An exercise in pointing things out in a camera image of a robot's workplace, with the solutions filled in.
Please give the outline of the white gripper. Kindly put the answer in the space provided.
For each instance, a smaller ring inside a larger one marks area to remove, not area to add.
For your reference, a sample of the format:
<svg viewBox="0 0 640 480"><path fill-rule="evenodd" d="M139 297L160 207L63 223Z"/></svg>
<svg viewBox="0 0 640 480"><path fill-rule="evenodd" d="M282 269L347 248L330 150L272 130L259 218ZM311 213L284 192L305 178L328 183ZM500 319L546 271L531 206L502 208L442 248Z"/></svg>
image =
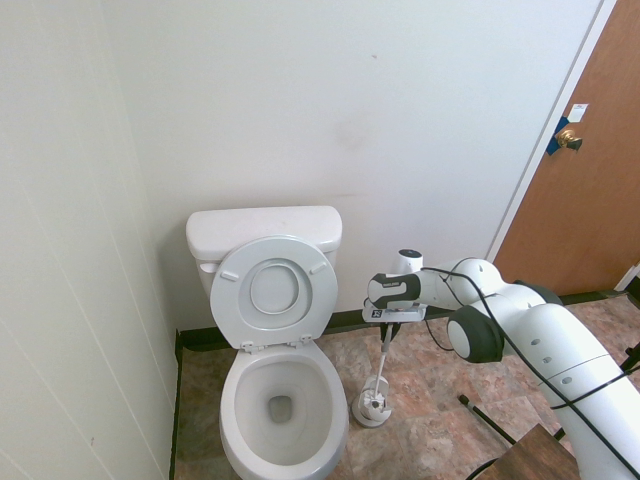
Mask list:
<svg viewBox="0 0 640 480"><path fill-rule="evenodd" d="M427 312L427 306L415 304L406 309L380 309L368 299L364 302L362 317L365 322L421 322ZM382 324L382 341L386 340L389 323ZM397 323L391 324L391 340L397 335Z"/></svg>

